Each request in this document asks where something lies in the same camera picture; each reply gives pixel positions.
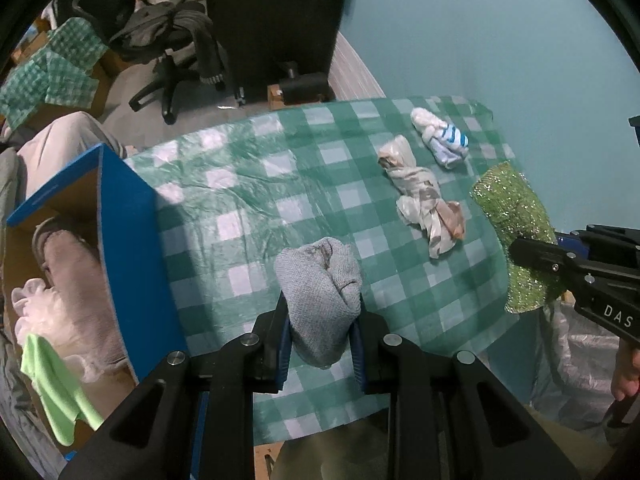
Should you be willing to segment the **right hand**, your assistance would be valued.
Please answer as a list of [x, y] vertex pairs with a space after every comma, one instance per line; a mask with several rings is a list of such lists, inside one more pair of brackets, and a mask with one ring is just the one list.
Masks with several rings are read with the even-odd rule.
[[611, 391], [614, 399], [622, 402], [639, 392], [640, 351], [621, 340], [616, 352]]

